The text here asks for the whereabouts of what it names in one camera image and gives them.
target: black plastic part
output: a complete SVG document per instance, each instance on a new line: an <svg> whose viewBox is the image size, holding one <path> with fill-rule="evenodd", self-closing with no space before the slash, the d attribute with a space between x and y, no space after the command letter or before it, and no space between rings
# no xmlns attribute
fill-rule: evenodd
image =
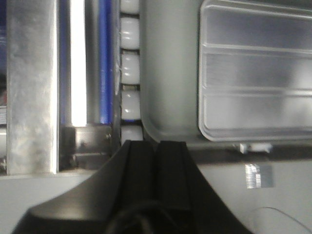
<svg viewBox="0 0 312 234"><path fill-rule="evenodd" d="M130 141L92 177L72 190L28 210L13 234L100 234L124 175Z"/></svg>
<svg viewBox="0 0 312 234"><path fill-rule="evenodd" d="M137 234L142 224L155 234L251 234L184 142L161 142L154 154L144 141L126 141L88 180L29 209L13 234Z"/></svg>
<svg viewBox="0 0 312 234"><path fill-rule="evenodd" d="M123 186L120 209L155 199L154 151L148 142L132 141Z"/></svg>
<svg viewBox="0 0 312 234"><path fill-rule="evenodd" d="M161 142L156 151L157 196L168 208L190 211L188 184L180 143Z"/></svg>
<svg viewBox="0 0 312 234"><path fill-rule="evenodd" d="M6 75L0 74L0 89L6 89Z"/></svg>
<svg viewBox="0 0 312 234"><path fill-rule="evenodd" d="M251 234L232 214L180 143L198 234Z"/></svg>

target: white floor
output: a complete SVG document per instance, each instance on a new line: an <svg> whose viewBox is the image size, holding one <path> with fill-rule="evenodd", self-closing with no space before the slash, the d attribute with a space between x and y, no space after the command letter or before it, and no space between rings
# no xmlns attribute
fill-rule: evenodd
<svg viewBox="0 0 312 234"><path fill-rule="evenodd" d="M269 164L274 186L261 189L247 189L244 164L199 167L223 201L252 232L311 234L312 160ZM62 194L90 175L0 177L0 233L10 234L29 207Z"/></svg>

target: translucent lid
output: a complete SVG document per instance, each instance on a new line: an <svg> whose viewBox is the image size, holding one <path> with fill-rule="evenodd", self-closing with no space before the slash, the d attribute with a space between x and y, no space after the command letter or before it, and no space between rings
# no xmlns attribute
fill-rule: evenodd
<svg viewBox="0 0 312 234"><path fill-rule="evenodd" d="M312 11L228 0L200 10L199 115L213 141L312 137Z"/></svg>

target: white roller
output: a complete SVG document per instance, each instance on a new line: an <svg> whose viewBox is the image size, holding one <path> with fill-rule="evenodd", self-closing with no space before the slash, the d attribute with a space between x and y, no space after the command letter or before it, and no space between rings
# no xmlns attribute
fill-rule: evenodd
<svg viewBox="0 0 312 234"><path fill-rule="evenodd" d="M121 91L121 118L124 120L141 119L139 91Z"/></svg>
<svg viewBox="0 0 312 234"><path fill-rule="evenodd" d="M121 0L120 10L127 14L139 14L139 0Z"/></svg>
<svg viewBox="0 0 312 234"><path fill-rule="evenodd" d="M139 20L130 17L120 19L121 47L128 50L138 50L140 45Z"/></svg>
<svg viewBox="0 0 312 234"><path fill-rule="evenodd" d="M143 130L141 126L130 125L121 127L121 144L126 140L143 140Z"/></svg>
<svg viewBox="0 0 312 234"><path fill-rule="evenodd" d="M121 55L121 82L123 84L140 84L139 55Z"/></svg>

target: cable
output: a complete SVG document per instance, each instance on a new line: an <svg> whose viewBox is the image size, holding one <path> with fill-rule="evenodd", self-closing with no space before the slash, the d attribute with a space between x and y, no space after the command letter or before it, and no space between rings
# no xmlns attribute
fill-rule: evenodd
<svg viewBox="0 0 312 234"><path fill-rule="evenodd" d="M297 224L299 224L302 228L304 228L307 232L311 233L312 234L312 230L310 228L308 228L306 225L304 225L303 223L301 223L299 220L295 219L294 217L290 216L289 214L277 209L277 208L274 208L274 207L260 207L260 208L256 208L254 210L252 210L252 212L255 212L255 211L258 211L258 210L261 210L261 209L270 209L270 210L274 210L274 211L278 211L280 212L281 214L285 215L286 217L288 217L289 219L291 219L292 221L296 222Z"/></svg>
<svg viewBox="0 0 312 234"><path fill-rule="evenodd" d="M154 234L152 223L146 214L150 211L159 211L172 226L180 231L179 226L174 222L166 209L158 201L144 201L120 211L107 225L103 234L120 234L130 226L137 223L141 225L144 234Z"/></svg>

